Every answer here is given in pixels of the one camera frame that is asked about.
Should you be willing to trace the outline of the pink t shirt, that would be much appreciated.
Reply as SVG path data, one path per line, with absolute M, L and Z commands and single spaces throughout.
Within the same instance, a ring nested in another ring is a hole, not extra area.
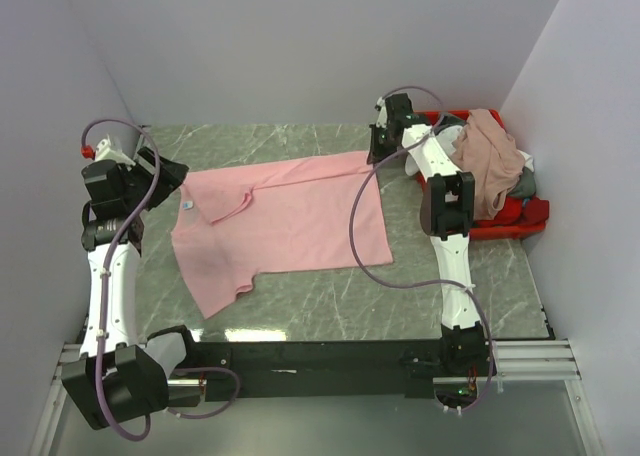
M 174 254 L 209 318 L 263 273 L 393 261 L 367 152 L 191 172 L 180 187 Z

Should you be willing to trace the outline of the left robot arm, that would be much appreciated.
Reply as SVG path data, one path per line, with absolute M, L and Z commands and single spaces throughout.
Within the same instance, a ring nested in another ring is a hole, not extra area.
M 141 342 L 135 317 L 141 214 L 181 186 L 187 166 L 149 147 L 134 159 L 114 149 L 83 153 L 91 160 L 81 172 L 89 195 L 81 244 L 90 269 L 90 303 L 79 358 L 63 367 L 61 380 L 88 425 L 100 430 L 166 409 L 170 376 L 193 375 L 200 354 L 184 326 Z

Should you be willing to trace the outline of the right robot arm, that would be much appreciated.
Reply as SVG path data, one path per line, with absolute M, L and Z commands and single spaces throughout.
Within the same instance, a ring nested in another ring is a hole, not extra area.
M 452 375 L 464 374 L 488 357 L 485 324 L 473 298 L 469 265 L 475 180 L 456 166 L 437 139 L 434 122 L 414 111 L 408 94 L 394 91 L 378 99 L 370 125 L 368 163 L 378 168 L 400 154 L 405 172 L 425 182 L 420 225 L 429 237 L 438 264 L 443 308 L 439 363 Z

